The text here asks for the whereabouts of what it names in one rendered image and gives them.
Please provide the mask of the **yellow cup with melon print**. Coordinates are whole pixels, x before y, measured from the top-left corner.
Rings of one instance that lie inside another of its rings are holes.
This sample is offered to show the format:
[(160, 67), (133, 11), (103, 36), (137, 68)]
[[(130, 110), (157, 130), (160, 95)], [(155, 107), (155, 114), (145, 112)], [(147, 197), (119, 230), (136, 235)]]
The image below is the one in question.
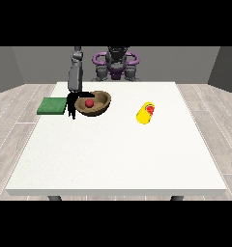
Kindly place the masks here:
[(148, 124), (153, 116), (155, 104), (153, 102), (145, 102), (136, 114), (136, 120), (140, 124)]

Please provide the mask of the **green square pad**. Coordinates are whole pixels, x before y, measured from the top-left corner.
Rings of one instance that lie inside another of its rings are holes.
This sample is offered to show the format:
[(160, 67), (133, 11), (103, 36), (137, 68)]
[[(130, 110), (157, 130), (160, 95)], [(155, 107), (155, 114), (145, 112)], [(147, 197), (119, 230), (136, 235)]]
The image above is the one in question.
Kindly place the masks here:
[(38, 110), (38, 115), (63, 115), (66, 110), (65, 97), (44, 97)]

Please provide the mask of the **brown wooden bowl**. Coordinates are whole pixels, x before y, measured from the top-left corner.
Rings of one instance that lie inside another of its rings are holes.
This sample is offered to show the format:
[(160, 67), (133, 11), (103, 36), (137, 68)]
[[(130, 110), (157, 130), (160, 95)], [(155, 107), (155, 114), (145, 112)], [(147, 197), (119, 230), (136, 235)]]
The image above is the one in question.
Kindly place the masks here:
[[(94, 97), (80, 97), (76, 100), (74, 106), (75, 109), (84, 116), (96, 117), (104, 113), (110, 105), (111, 95), (105, 91), (94, 91)], [(94, 101), (94, 106), (88, 108), (85, 106), (85, 101), (87, 99), (92, 99)]]

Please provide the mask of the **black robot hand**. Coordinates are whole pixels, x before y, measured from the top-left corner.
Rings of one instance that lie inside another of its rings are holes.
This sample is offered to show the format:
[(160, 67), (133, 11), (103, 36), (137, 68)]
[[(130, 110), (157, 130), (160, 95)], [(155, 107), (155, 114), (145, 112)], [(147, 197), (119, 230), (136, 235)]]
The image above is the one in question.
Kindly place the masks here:
[(73, 119), (75, 119), (75, 102), (80, 98), (80, 97), (94, 97), (95, 95), (90, 93), (90, 92), (74, 92), (74, 93), (69, 93), (67, 96), (67, 105), (68, 105), (68, 112), (69, 115), (72, 116)]

